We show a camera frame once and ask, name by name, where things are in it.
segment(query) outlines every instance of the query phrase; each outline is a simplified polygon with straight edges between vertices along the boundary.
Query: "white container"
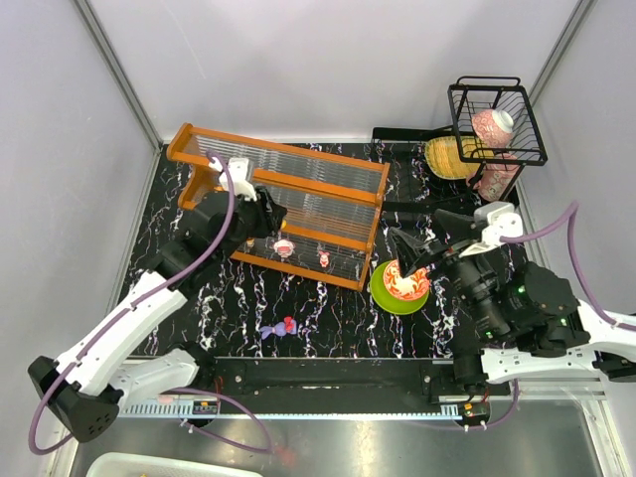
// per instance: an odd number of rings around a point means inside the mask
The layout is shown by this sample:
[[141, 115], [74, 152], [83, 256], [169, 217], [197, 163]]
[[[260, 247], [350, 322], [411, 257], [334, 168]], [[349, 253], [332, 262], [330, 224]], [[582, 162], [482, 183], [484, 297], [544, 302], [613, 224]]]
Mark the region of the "white container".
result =
[[262, 477], [246, 470], [186, 460], [109, 452], [95, 460], [86, 477]]

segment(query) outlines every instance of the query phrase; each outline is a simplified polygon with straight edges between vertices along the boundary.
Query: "pink cup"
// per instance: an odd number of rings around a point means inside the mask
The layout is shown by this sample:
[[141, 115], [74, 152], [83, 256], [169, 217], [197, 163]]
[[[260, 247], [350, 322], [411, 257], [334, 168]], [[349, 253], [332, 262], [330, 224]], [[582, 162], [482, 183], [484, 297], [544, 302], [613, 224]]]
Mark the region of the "pink cup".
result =
[[[503, 159], [517, 159], [516, 156], [506, 152], [495, 157]], [[519, 166], [511, 166], [510, 164], [488, 164], [484, 168], [484, 174], [481, 180], [475, 184], [474, 188], [478, 189], [479, 195], [488, 202], [495, 202], [501, 198], [510, 182], [515, 177]], [[466, 184], [470, 187], [469, 181], [474, 174], [466, 178]]]
[[506, 111], [486, 109], [475, 114], [471, 122], [477, 137], [488, 147], [504, 148], [513, 138], [515, 122]]

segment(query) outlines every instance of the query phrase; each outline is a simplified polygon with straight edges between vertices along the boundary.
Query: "gray wall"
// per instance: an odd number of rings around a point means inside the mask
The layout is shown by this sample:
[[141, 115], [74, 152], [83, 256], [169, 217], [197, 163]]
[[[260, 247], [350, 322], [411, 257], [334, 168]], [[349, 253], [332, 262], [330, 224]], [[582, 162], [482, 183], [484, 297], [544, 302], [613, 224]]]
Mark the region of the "gray wall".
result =
[[[636, 312], [635, 21], [633, 0], [596, 4], [540, 99], [548, 165], [527, 169], [523, 179], [539, 226], [580, 200], [581, 265], [601, 304], [623, 313]], [[564, 230], [543, 243], [552, 269], [575, 283]], [[607, 392], [636, 469], [636, 386]]]
[[0, 3], [0, 473], [32, 476], [26, 369], [104, 316], [152, 152], [72, 2]]
[[532, 84], [575, 0], [92, 0], [159, 134], [439, 127], [466, 73]]

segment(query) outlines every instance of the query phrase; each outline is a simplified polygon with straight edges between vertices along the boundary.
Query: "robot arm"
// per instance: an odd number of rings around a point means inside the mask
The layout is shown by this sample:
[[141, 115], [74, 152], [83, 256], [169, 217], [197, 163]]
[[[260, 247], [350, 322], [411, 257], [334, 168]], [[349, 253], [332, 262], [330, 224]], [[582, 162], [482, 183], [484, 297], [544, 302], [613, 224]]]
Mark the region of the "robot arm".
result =
[[[48, 407], [79, 442], [101, 435], [121, 409], [185, 387], [197, 376], [201, 361], [206, 359], [198, 346], [174, 349], [134, 367], [122, 363], [159, 323], [197, 296], [199, 289], [247, 239], [265, 238], [281, 229], [286, 209], [276, 205], [266, 189], [248, 182], [248, 166], [244, 159], [229, 163], [238, 196], [230, 227], [214, 253], [172, 286], [133, 305], [140, 296], [193, 264], [210, 246], [225, 220], [228, 192], [209, 193], [184, 217], [183, 231], [159, 250], [128, 295], [90, 333], [55, 360], [39, 357], [29, 367], [29, 375], [42, 397], [69, 365], [76, 364]], [[122, 319], [105, 328], [125, 310], [128, 311]], [[78, 363], [80, 351], [99, 333], [100, 338]]]
[[[473, 218], [441, 210], [435, 216], [449, 232], [450, 244], [420, 242], [396, 229], [390, 237], [403, 275], [423, 266], [431, 278], [445, 275], [468, 309], [471, 319], [460, 323], [453, 338], [455, 380], [466, 392], [476, 395], [486, 383], [571, 369], [634, 380], [632, 332], [602, 320], [576, 299], [566, 279], [527, 262], [512, 280], [500, 282], [483, 253], [501, 246], [501, 237], [523, 234], [511, 204], [489, 204]], [[626, 318], [609, 315], [617, 322]]]

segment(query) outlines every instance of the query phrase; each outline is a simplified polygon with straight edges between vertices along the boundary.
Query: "red bowl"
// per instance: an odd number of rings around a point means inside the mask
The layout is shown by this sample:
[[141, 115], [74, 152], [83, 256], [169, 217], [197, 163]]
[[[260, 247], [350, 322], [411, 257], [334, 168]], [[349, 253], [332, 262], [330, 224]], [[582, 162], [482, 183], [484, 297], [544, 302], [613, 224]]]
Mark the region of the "red bowl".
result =
[[387, 265], [383, 274], [383, 281], [391, 296], [403, 301], [418, 300], [428, 292], [430, 287], [424, 268], [419, 269], [407, 278], [402, 278], [399, 275], [397, 260]]

